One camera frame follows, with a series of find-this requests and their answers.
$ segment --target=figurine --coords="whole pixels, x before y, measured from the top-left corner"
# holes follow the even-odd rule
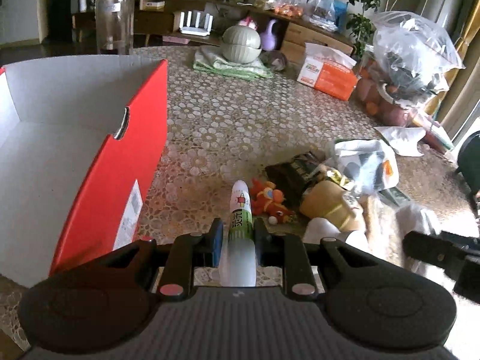
[[[250,27],[255,31],[257,31],[257,28],[258,28],[257,23],[255,23],[255,20],[253,20],[251,16],[247,16],[246,18],[240,20],[238,22],[238,25]]]
[[[261,215],[265,212],[271,225],[289,222],[294,212],[280,204],[285,199],[283,192],[276,190],[276,185],[269,181],[261,183],[254,178],[252,182],[253,186],[249,189],[251,213]]]
[[[275,50],[277,46],[277,37],[272,33],[273,25],[277,22],[277,19],[272,19],[267,25],[265,32],[260,34],[260,39],[262,41],[262,49],[264,51]]]

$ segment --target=red box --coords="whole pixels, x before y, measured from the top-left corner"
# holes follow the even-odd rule
[[[0,274],[29,287],[131,242],[166,138],[166,61],[2,68]]]

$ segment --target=drawer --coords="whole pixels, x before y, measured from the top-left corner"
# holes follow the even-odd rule
[[[280,51],[285,54],[287,61],[299,65],[303,64],[303,60],[305,59],[305,47],[284,40]]]
[[[340,42],[322,32],[311,30],[310,28],[300,26],[295,23],[290,23],[285,32],[285,41],[298,44],[305,47],[305,43],[316,43],[323,46],[328,46],[340,50],[348,56],[352,54],[353,47]]]

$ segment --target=green cloth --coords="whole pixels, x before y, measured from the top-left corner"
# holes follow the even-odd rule
[[[201,46],[197,49],[193,69],[248,81],[273,77],[272,71],[265,67],[260,59],[257,58],[249,64],[230,62],[222,56],[220,47],[215,46]]]

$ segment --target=orange tissue box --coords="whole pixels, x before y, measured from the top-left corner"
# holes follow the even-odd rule
[[[348,100],[358,78],[356,62],[339,50],[319,44],[305,44],[305,61],[297,81],[340,100]]]

